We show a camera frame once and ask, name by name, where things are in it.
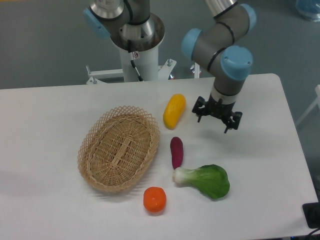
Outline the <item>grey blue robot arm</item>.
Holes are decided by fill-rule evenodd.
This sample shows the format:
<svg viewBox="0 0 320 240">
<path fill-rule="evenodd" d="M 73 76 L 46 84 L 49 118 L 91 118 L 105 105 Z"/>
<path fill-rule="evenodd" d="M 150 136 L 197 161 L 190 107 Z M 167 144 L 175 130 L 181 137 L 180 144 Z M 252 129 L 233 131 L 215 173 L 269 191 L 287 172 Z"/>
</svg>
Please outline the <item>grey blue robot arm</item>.
<svg viewBox="0 0 320 240">
<path fill-rule="evenodd" d="M 214 25 L 206 31 L 189 30 L 181 43 L 183 54 L 214 76 L 208 100 L 199 97 L 192 112 L 198 118 L 220 119 L 227 130 L 236 130 L 242 113 L 233 111 L 233 106 L 250 74 L 253 57 L 235 42 L 251 31 L 257 16 L 249 5 L 236 0 L 208 0 L 206 5 Z M 151 13 L 148 0 L 92 0 L 83 16 L 97 36 L 111 39 L 118 48 L 126 82 L 160 79 L 158 47 L 165 27 Z"/>
</svg>

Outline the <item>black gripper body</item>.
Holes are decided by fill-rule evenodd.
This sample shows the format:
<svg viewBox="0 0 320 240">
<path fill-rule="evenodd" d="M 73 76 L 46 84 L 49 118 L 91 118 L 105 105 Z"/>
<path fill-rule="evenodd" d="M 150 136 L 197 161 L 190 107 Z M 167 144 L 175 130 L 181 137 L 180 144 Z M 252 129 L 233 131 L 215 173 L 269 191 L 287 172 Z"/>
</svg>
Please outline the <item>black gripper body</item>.
<svg viewBox="0 0 320 240">
<path fill-rule="evenodd" d="M 205 113 L 206 115 L 210 115 L 222 120 L 223 123 L 226 123 L 232 116 L 232 109 L 234 105 L 235 102 L 231 104 L 223 104 L 221 99 L 216 101 L 212 96 L 210 96 L 205 104 Z"/>
</svg>

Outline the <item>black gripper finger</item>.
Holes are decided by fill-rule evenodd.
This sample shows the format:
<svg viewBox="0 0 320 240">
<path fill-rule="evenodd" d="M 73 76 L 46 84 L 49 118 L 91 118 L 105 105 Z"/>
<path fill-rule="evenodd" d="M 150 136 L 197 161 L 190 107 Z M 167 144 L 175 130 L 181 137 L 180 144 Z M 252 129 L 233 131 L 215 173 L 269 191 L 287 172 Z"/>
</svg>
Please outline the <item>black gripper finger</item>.
<svg viewBox="0 0 320 240">
<path fill-rule="evenodd" d="M 192 108 L 192 113 L 194 113 L 197 116 L 197 122 L 199 123 L 201 121 L 201 118 L 203 116 L 207 116 L 207 102 L 202 96 L 199 96 Z"/>
<path fill-rule="evenodd" d="M 223 123 L 225 124 L 226 128 L 224 133 L 226 134 L 228 130 L 237 130 L 239 128 L 239 124 L 241 121 L 243 113 L 241 111 L 233 112 L 231 111 L 226 116 L 223 117 Z"/>
</svg>

